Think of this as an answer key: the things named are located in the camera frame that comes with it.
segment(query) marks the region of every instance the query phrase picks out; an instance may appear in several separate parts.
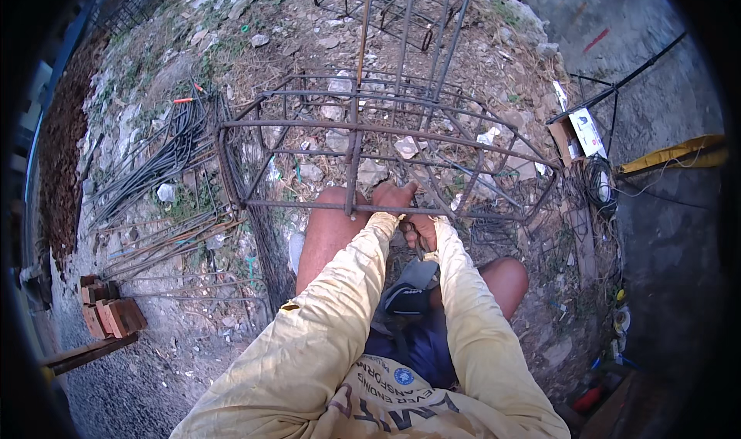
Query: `yellow long-sleeve shirt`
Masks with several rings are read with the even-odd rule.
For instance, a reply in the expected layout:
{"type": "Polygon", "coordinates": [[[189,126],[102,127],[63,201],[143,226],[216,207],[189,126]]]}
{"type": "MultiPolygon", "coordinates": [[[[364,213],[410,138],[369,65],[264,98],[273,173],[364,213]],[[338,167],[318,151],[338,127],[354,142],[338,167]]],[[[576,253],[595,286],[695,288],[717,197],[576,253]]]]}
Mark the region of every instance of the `yellow long-sleeve shirt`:
{"type": "Polygon", "coordinates": [[[175,428],[178,437],[563,437],[494,296],[437,219],[442,303],[465,394],[431,388],[364,355],[398,220],[375,213],[232,363],[175,428]]]}

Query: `shirt logo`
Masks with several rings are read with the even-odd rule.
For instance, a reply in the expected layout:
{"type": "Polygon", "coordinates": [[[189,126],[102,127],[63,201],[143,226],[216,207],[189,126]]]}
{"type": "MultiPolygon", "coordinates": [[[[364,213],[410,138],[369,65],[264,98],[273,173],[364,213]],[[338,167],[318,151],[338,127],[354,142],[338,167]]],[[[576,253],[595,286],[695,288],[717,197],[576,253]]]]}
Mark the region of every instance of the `shirt logo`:
{"type": "Polygon", "coordinates": [[[414,375],[407,369],[396,369],[394,371],[394,380],[396,380],[397,383],[406,386],[414,381],[414,375]]]}

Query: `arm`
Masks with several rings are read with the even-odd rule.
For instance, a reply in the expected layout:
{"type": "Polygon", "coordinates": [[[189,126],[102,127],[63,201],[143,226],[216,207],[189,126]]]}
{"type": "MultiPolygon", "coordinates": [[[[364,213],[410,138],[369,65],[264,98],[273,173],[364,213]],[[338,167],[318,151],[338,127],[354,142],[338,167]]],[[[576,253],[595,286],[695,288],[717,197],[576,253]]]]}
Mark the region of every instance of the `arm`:
{"type": "Polygon", "coordinates": [[[365,348],[397,224],[394,216],[376,212],[306,290],[279,310],[172,437],[310,433],[365,348]]]}
{"type": "Polygon", "coordinates": [[[570,437],[535,383],[519,340],[447,219],[435,221],[448,345],[466,395],[524,429],[570,437]]]}

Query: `stack of bricks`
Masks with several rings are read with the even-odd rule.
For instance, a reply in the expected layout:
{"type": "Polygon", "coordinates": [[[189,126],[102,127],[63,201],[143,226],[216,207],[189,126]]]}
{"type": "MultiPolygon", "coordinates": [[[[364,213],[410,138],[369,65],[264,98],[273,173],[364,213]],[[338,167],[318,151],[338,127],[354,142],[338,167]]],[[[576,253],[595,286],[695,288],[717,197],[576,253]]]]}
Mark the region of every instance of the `stack of bricks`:
{"type": "Polygon", "coordinates": [[[115,291],[95,275],[80,277],[82,316],[94,338],[124,338],[147,327],[134,299],[117,299],[115,291]]]}

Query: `blue shorts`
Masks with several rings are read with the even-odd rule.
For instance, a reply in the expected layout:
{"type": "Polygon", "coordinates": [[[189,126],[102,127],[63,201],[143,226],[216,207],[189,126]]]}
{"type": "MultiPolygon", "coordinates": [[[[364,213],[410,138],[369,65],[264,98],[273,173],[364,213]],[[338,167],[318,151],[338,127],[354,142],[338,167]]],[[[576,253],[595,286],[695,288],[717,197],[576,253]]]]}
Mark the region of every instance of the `blue shorts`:
{"type": "Polygon", "coordinates": [[[399,348],[396,338],[370,329],[365,353],[385,357],[407,365],[433,388],[447,389],[458,382],[448,348],[448,328],[442,309],[432,311],[421,320],[407,324],[400,337],[407,350],[399,348]]]}

